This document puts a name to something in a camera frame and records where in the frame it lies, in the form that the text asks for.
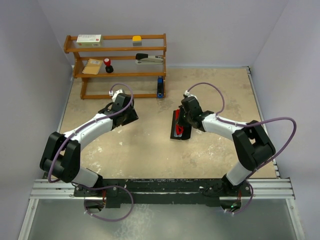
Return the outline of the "black glasses case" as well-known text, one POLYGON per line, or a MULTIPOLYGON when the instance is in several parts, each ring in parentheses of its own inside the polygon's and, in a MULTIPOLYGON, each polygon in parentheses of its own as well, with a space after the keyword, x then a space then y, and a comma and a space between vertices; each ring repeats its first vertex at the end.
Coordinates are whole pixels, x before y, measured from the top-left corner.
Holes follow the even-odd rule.
POLYGON ((178 124, 180 110, 174 110, 172 114, 170 139, 172 140, 188 140, 191 138, 192 126, 182 126, 178 124))

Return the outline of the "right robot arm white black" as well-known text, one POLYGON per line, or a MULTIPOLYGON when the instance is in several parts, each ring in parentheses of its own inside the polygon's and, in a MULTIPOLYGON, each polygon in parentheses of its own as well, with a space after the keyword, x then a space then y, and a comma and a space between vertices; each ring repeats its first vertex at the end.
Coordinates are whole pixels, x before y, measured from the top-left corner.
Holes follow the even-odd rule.
POLYGON ((227 118, 219 119, 214 112, 203 111, 194 96, 181 100, 179 110, 176 120, 179 126, 217 134, 233 142, 238 162, 222 178, 222 190, 228 196, 235 195, 240 184, 276 153, 264 128, 256 120, 237 123, 227 118))

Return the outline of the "blue cleaning cloth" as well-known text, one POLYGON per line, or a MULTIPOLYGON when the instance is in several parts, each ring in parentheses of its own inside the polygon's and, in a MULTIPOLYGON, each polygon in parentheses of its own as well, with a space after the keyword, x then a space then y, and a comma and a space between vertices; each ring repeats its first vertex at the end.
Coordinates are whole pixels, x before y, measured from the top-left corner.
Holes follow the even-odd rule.
POLYGON ((181 138, 181 137, 182 137, 182 134, 174 133, 174 137, 175 137, 175 138, 181 138))

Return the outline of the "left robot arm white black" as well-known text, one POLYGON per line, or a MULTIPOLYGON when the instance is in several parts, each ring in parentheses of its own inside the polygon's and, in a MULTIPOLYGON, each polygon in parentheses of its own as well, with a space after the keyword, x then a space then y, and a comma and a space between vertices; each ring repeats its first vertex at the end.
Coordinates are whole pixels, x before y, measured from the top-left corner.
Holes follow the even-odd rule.
POLYGON ((50 182, 54 176, 65 183, 85 186, 91 196, 98 196, 103 191, 102 177, 81 166, 81 151, 101 135, 138 119, 133 97, 119 92, 91 120, 65 133, 51 133, 39 167, 48 173, 50 182))

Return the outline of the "red sunglasses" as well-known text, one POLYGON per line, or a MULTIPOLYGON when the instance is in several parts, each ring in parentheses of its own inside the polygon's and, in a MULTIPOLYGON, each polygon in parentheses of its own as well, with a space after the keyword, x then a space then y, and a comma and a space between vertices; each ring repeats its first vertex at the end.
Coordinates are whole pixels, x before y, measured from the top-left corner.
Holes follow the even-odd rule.
POLYGON ((174 128, 174 130, 175 130, 175 133, 177 133, 178 135, 183 134, 183 131, 184 131, 184 127, 178 125, 179 115, 180 115, 180 110, 177 109, 175 111, 175 128, 174 128))

